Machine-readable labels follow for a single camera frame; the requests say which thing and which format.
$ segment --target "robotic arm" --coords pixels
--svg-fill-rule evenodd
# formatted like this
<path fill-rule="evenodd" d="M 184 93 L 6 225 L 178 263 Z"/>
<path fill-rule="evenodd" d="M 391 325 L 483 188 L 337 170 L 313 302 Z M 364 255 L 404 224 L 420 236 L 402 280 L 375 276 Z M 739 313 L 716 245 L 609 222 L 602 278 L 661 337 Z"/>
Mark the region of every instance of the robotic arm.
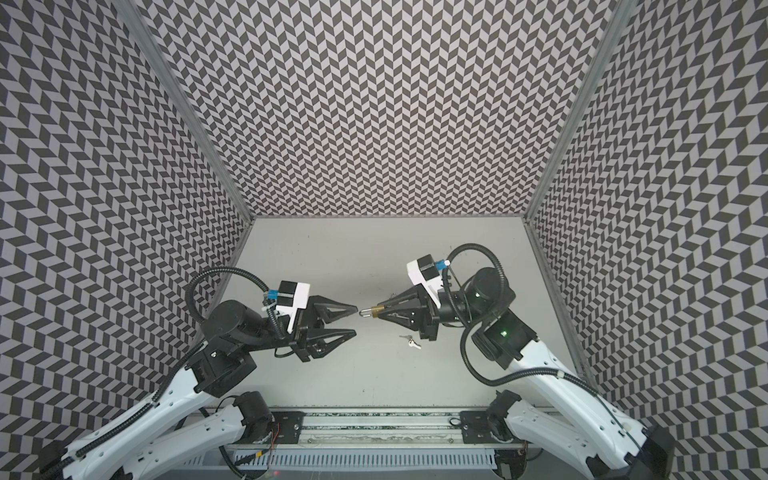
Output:
<path fill-rule="evenodd" d="M 480 269 L 459 291 L 452 292 L 449 267 L 465 250 L 484 253 L 494 267 Z M 407 270 L 414 287 L 361 310 L 360 315 L 397 323 L 431 341 L 437 339 L 440 323 L 462 322 L 462 359 L 477 380 L 500 386 L 528 377 L 570 422 L 546 415 L 505 390 L 488 408 L 489 428 L 497 439 L 517 438 L 540 445 L 587 478 L 651 480 L 669 475 L 674 456 L 670 433 L 659 427 L 646 428 L 558 361 L 536 332 L 508 309 L 515 293 L 490 250 L 466 244 L 457 247 L 446 260 L 435 262 L 427 255 L 409 263 Z M 466 343 L 478 326 L 472 342 L 486 359 L 508 370 L 508 375 L 486 379 L 472 367 Z"/>
<path fill-rule="evenodd" d="M 190 292 L 205 276 L 225 271 L 245 276 L 262 287 L 267 318 L 240 302 L 228 300 L 203 319 Z M 148 480 L 221 445 L 268 439 L 278 422 L 258 392 L 244 393 L 235 398 L 233 405 L 213 415 L 164 432 L 226 395 L 254 371 L 252 351 L 275 349 L 278 356 L 276 349 L 290 347 L 291 352 L 281 357 L 296 354 L 302 362 L 309 362 L 323 358 L 353 338 L 355 330 L 326 329 L 325 325 L 357 308 L 309 296 L 309 289 L 306 283 L 282 282 L 278 290 L 269 290 L 253 274 L 229 267 L 198 275 L 187 288 L 187 307 L 194 318 L 203 319 L 205 340 L 184 355 L 157 391 L 108 425 L 69 445 L 46 445 L 39 452 L 42 478 Z M 226 462 L 226 451 L 223 455 Z M 227 464 L 237 470 L 231 460 Z"/>

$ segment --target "chevron wallpaper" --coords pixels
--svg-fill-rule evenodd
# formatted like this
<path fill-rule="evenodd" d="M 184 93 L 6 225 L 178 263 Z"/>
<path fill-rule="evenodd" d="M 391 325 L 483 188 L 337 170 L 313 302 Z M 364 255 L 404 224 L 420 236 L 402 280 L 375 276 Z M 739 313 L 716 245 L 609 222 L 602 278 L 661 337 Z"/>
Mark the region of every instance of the chevron wallpaper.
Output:
<path fill-rule="evenodd" d="M 243 220 L 106 0 L 3 0 L 0 25 L 7 478 L 154 388 L 194 334 L 186 279 Z"/>
<path fill-rule="evenodd" d="M 255 214 L 519 214 L 615 0 L 137 0 Z"/>
<path fill-rule="evenodd" d="M 768 2 L 641 0 L 535 226 L 676 478 L 768 478 Z"/>

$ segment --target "key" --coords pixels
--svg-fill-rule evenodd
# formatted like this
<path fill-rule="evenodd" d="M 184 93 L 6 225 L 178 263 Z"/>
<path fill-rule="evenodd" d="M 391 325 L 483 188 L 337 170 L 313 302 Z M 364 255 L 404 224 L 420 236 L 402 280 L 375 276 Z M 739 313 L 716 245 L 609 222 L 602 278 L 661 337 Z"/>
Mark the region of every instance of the key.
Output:
<path fill-rule="evenodd" d="M 400 338 L 407 339 L 408 340 L 408 346 L 412 346 L 412 347 L 417 348 L 419 350 L 422 349 L 422 346 L 419 345 L 418 343 L 416 343 L 412 336 L 410 336 L 410 335 L 401 335 Z"/>

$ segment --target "black and white patterned wall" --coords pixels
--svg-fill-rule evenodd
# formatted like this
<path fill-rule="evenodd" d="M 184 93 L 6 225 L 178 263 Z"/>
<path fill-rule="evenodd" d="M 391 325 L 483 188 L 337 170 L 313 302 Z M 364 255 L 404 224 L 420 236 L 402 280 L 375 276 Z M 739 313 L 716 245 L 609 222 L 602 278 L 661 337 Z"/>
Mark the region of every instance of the black and white patterned wall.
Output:
<path fill-rule="evenodd" d="M 641 0 L 535 218 L 590 364 L 676 478 L 768 468 L 768 2 Z"/>
<path fill-rule="evenodd" d="M 0 25 L 5 477 L 154 388 L 244 222 L 106 0 L 4 0 Z"/>
<path fill-rule="evenodd" d="M 137 0 L 258 215 L 520 214 L 615 0 Z"/>

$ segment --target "geometric pattern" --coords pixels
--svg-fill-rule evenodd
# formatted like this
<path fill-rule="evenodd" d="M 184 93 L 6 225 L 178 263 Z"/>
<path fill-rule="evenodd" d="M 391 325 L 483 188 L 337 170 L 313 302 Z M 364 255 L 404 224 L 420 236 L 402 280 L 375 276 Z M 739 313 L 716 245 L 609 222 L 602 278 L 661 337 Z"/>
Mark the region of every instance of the geometric pattern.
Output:
<path fill-rule="evenodd" d="M 18 477 L 154 389 L 195 333 L 185 284 L 244 222 L 111 4 L 4 0 L 0 25 L 0 471 Z"/>
<path fill-rule="evenodd" d="M 355 216 L 522 213 L 616 1 L 137 3 L 255 214 Z"/>
<path fill-rule="evenodd" d="M 768 2 L 641 0 L 535 218 L 676 478 L 768 478 Z"/>

